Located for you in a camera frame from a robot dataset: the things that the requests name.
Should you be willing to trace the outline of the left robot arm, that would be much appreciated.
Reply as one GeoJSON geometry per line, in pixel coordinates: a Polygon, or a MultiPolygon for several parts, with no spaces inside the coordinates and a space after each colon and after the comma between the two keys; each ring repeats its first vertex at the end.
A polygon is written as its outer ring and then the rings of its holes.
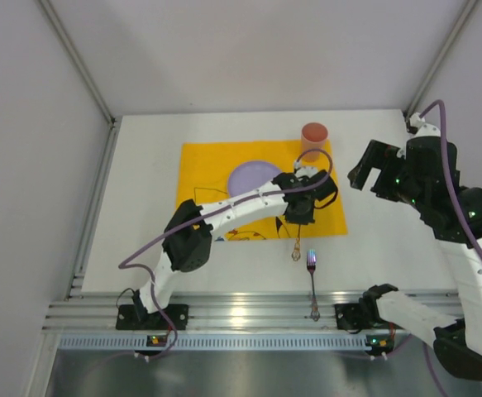
{"type": "Polygon", "coordinates": [[[316,203],[332,202],[337,194],[336,182],[327,170],[300,167],[232,198],[201,204],[183,201],[164,232],[133,254],[137,258],[161,244],[160,260],[150,280],[132,297],[138,320],[143,322],[168,306],[176,276],[204,266],[219,237],[266,218],[283,217],[299,227],[313,224],[316,203]]]}

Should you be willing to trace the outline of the iridescent purple metal fork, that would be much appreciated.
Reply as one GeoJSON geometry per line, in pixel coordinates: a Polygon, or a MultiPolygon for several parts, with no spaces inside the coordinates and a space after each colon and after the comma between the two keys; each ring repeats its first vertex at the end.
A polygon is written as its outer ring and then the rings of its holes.
{"type": "Polygon", "coordinates": [[[316,252],[313,249],[309,249],[307,252],[306,268],[308,273],[310,274],[311,290],[312,290],[310,318],[314,322],[317,322],[320,319],[320,313],[318,309],[317,296],[316,296],[316,290],[315,290],[315,282],[314,282],[314,273],[316,270],[316,264],[317,264],[316,252]]]}

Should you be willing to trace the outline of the purple plastic plate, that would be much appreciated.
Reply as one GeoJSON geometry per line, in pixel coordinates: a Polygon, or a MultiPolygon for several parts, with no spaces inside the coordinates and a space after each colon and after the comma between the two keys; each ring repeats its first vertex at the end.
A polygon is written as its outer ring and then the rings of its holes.
{"type": "Polygon", "coordinates": [[[238,165],[227,179],[230,197],[248,193],[279,175],[282,170],[264,160],[251,160],[238,165]]]}

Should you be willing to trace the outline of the yellow cloth placemat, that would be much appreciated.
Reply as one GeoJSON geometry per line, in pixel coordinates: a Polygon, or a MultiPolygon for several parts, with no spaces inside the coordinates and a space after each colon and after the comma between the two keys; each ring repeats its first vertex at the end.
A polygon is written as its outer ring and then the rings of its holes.
{"type": "MultiPolygon", "coordinates": [[[[227,179],[240,164],[264,160],[291,172],[301,154],[300,141],[245,141],[185,143],[182,145],[176,203],[193,199],[196,204],[229,199],[227,179]]],[[[301,237],[331,237],[347,234],[345,213],[339,198],[328,207],[318,207],[315,223],[301,227],[301,237]]],[[[295,238],[298,226],[284,217],[265,218],[227,232],[228,241],[295,238]]]]}

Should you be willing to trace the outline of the pink plastic cup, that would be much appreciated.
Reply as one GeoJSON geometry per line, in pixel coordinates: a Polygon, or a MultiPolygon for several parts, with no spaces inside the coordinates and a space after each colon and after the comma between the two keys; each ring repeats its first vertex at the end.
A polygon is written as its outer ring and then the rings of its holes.
{"type": "Polygon", "coordinates": [[[327,128],[319,122],[310,122],[303,126],[301,131],[301,153],[304,153],[302,160],[307,162],[316,161],[320,153],[312,149],[323,149],[328,137],[327,128]]]}

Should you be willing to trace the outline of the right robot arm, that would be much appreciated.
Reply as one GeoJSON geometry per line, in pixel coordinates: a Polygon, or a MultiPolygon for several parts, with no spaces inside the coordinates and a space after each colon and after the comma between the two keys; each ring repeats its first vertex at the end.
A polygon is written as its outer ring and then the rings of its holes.
{"type": "Polygon", "coordinates": [[[365,321],[393,323],[425,342],[456,378],[482,381],[482,189],[460,184],[456,146],[442,140],[440,127],[414,113],[405,147],[372,140],[347,175],[363,189],[379,170],[372,192],[380,199],[411,205],[446,257],[463,314],[439,313],[389,285],[374,285],[360,297],[365,321]]]}

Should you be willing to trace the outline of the gold metal spoon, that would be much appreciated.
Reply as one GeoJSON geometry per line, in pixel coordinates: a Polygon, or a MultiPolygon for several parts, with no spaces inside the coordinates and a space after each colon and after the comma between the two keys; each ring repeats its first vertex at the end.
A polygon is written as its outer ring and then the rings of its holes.
{"type": "Polygon", "coordinates": [[[295,243],[293,245],[293,252],[291,254],[293,261],[297,262],[301,258],[301,226],[298,225],[298,230],[295,237],[295,243]]]}

